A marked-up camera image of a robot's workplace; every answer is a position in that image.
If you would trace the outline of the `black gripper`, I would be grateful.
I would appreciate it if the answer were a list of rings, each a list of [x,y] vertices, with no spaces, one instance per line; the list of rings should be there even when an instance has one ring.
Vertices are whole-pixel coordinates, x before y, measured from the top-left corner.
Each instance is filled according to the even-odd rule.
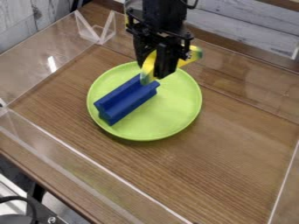
[[[176,70],[179,60],[191,58],[193,35],[185,28],[187,10],[199,0],[143,0],[143,21],[132,32],[137,65],[141,67],[149,53],[156,50],[153,77],[163,79]]]

